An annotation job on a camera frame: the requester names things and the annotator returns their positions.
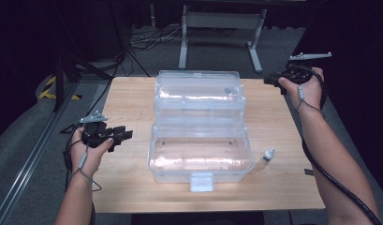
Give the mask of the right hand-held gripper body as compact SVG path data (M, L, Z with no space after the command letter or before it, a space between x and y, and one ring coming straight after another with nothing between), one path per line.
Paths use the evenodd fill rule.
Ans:
M331 52L326 53L299 53L288 58L286 70L281 75L296 84L308 82L317 74L313 71L309 62L311 60L329 58Z

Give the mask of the person's left hand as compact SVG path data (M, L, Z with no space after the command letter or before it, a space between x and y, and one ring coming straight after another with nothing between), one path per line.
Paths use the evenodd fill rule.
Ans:
M80 172L84 177L92 180L103 155L110 148L111 142L107 139L96 148L89 147L81 140L82 133L83 128L77 128L71 139L70 155L74 170L73 174Z

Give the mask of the black metal stand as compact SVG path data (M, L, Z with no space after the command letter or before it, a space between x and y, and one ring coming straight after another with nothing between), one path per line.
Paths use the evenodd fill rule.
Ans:
M87 58L80 51L77 42L74 40L72 33L66 26L66 22L62 17L62 14L58 7L55 5L53 0L51 1L52 8L54 9L55 15L62 27L66 30L66 37L58 37L54 35L56 43L56 61L55 61L55 72L53 73L56 80L56 99L54 112L57 113L64 108L66 103L72 98L71 94L64 89L64 77L67 76L70 87L74 88L76 84L81 80L81 74L77 65L81 65L85 70L94 73L100 79L111 83L115 78L115 74L108 74L104 70L93 66L89 63ZM109 11L110 16L110 27L114 31L115 41L118 45L118 53L115 57L118 59L112 67L117 69L125 60L125 43L120 33L120 28L116 13L114 10L113 2L115 0L104 0L105 8Z

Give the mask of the person's right hand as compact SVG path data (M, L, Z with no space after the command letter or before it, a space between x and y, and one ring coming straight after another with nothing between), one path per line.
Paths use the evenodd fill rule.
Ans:
M280 78L279 83L287 89L291 102L299 114L320 110L322 88L316 76L303 84L296 84L286 78Z

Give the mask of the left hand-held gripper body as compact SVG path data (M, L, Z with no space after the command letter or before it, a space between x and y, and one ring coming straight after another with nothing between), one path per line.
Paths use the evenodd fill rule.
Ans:
M118 144L114 137L114 131L111 127L107 127L106 121L108 118L99 111L92 112L91 114L80 119L83 126L83 133L81 140L87 146L96 148L107 139L113 139L111 149Z

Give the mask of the clear plastic storage box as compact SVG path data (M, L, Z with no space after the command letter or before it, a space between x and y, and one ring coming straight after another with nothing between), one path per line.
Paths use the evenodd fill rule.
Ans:
M255 166L245 105L236 72L161 71L148 153L154 180L187 183L193 192L241 181Z

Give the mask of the grey metal table frame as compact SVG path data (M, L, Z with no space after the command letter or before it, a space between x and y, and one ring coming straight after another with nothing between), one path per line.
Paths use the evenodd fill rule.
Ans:
M188 28L225 28L254 30L254 37L246 43L249 55L256 73L262 72L262 65L258 58L258 39L266 19L267 10L262 9L257 14L239 14L224 12L194 12L183 5L181 20L182 43L179 56L179 69L186 68L187 60L187 29Z

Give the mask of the metal floor rail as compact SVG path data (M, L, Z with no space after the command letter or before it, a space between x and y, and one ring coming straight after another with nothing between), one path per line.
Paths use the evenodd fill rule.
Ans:
M15 205L21 197L23 190L27 186L35 167L37 166L41 156L43 155L48 139L52 135L52 131L56 127L60 116L62 115L67 103L71 100L73 94L78 88L76 82L71 82L64 92L63 98L59 103L59 107L55 112L52 112L49 120L46 122L44 129L39 134L37 142L33 146L28 158L23 163L19 172L16 175L16 179L7 192L5 199L0 204L0 225L6 225L10 214L12 213Z

